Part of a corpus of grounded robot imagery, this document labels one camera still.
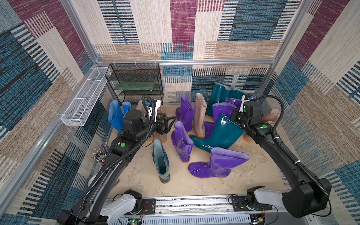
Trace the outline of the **purple rain boot front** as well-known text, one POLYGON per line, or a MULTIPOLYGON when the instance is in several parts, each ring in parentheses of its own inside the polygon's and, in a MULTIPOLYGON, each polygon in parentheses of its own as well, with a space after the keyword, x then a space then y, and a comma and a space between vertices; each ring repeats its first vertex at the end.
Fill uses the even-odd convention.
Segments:
POLYGON ((223 148, 213 148, 209 162, 195 162, 188 166, 197 178, 227 177, 233 168, 249 161, 248 154, 223 148))

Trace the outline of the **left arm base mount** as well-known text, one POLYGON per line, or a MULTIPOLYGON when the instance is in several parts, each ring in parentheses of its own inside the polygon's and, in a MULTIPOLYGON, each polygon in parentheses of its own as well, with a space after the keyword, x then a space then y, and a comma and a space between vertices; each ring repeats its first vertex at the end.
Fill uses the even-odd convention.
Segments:
POLYGON ((107 218, 108 225, 127 225, 132 224, 128 222, 129 218, 139 221, 144 215, 155 214, 155 207, 155 198, 144 199, 142 194, 130 189, 116 195, 112 202, 106 203, 100 211, 100 216, 107 218))

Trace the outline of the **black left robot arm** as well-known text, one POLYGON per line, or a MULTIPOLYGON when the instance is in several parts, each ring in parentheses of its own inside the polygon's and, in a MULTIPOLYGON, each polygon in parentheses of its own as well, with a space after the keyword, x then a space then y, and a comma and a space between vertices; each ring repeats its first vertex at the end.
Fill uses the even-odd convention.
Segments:
POLYGON ((154 133, 169 133, 175 117, 158 113, 161 101, 149 95, 142 96, 145 112, 134 109, 125 114, 123 128, 110 146, 103 167, 90 184, 84 196, 69 211, 61 211, 57 217, 60 225, 112 225, 127 213, 142 213, 142 196, 128 191, 111 204, 104 203, 120 174, 129 165, 137 151, 154 133))

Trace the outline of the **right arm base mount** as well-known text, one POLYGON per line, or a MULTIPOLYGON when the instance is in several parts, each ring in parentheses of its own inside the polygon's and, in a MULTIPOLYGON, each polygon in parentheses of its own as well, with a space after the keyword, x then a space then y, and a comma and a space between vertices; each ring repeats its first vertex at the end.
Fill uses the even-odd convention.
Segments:
POLYGON ((235 212, 284 210, 285 206, 282 199, 284 193, 283 190, 256 186, 249 188, 244 196, 230 195, 228 203, 235 212))

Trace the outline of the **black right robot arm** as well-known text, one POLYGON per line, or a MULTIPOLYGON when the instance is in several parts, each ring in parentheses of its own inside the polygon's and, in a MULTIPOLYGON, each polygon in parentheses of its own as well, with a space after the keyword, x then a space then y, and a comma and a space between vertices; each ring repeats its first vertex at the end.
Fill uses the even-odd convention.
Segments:
POLYGON ((331 209, 330 192, 332 185, 326 178, 320 179, 311 172, 284 144, 276 128, 285 111, 283 101, 274 95, 281 107, 278 120, 274 125, 262 121, 261 97, 246 94, 242 97, 241 107, 235 109, 231 121, 262 147, 273 159, 289 182, 288 192, 271 191, 264 187, 254 190, 253 199, 258 203, 284 208, 294 218, 316 215, 326 208, 331 209))

